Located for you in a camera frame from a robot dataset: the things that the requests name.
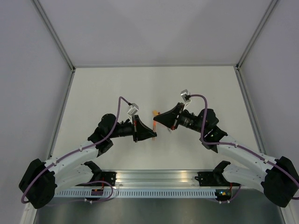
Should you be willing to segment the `slim orange-tip pen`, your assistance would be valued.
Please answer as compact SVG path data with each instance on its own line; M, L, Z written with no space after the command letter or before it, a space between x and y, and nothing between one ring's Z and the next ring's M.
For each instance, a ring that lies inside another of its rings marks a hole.
M153 121L153 131L156 132L156 121Z

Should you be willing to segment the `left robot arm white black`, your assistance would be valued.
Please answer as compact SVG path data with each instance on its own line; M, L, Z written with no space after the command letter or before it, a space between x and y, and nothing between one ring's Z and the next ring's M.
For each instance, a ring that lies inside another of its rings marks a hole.
M156 137L157 133L143 124L138 115L117 122L115 115L105 114L79 149L61 158L31 161L19 183L23 193L21 202L28 202L35 209L40 209L60 191L85 183L98 185L102 180L102 171L92 160L113 146L112 138L127 136L139 142Z

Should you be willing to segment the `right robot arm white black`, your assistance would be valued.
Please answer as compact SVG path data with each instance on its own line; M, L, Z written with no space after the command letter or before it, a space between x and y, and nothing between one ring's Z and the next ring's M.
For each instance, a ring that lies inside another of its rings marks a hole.
M253 152L221 130L215 112L203 109L197 116L178 103L173 109L153 118L157 123L175 130L178 126L200 133L200 142L208 150L227 156L242 166L222 161L213 173L218 185L237 183L262 192L272 203L285 208L299 190L299 175L292 161Z

